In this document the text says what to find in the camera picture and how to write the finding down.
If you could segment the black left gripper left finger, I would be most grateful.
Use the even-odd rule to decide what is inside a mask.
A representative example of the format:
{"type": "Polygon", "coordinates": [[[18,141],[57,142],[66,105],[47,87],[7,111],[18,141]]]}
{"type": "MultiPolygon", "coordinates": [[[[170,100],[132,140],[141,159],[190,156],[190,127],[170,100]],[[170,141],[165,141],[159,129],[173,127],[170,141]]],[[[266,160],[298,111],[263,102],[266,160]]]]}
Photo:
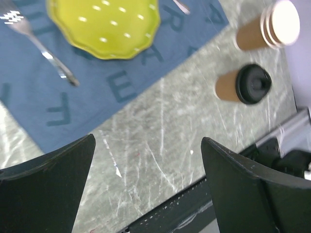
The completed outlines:
{"type": "Polygon", "coordinates": [[[0,171],[2,233],[70,233],[96,140],[86,135],[62,148],[0,171]]]}

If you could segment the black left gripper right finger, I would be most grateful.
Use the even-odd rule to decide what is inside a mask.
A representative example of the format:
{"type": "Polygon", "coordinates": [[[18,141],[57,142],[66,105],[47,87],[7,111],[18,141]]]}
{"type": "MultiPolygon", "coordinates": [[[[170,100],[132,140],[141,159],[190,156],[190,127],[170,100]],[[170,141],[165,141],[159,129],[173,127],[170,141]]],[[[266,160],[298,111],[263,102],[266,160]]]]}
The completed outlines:
{"type": "Polygon", "coordinates": [[[309,152],[250,159],[209,137],[202,139],[201,152],[220,232],[310,232],[309,152]]]}

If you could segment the black coffee cup lid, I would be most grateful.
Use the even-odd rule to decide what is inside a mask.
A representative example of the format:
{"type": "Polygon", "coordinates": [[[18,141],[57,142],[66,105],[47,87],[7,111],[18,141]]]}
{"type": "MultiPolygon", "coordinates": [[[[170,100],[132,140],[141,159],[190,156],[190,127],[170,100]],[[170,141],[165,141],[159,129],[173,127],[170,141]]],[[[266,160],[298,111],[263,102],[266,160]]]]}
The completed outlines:
{"type": "Polygon", "coordinates": [[[246,64],[237,73],[236,93],[246,105],[259,103],[270,91],[272,79],[258,64],[246,64]]]}

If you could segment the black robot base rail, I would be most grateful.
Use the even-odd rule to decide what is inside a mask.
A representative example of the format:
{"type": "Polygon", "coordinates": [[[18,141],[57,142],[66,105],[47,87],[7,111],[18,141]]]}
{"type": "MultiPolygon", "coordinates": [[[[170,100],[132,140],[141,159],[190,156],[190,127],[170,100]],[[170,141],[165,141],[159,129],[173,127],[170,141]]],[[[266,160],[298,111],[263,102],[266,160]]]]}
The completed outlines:
{"type": "MultiPolygon", "coordinates": [[[[260,154],[283,158],[293,150],[311,153],[311,145],[298,139],[288,140],[280,147],[276,138],[270,138],[257,147],[251,144],[237,154],[258,159],[260,154]]],[[[197,233],[216,219],[212,196],[206,175],[123,228],[124,233],[197,233]]]]}

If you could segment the brown paper coffee cup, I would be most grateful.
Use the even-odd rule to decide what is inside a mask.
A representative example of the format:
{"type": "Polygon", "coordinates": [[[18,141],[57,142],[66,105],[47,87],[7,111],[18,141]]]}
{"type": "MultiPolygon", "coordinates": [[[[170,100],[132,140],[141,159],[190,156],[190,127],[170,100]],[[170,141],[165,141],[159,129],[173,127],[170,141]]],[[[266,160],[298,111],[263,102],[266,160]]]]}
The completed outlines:
{"type": "Polygon", "coordinates": [[[238,70],[234,70],[218,78],[215,85],[215,93],[219,99],[233,102],[240,101],[236,91],[238,72],[238,70]]]}

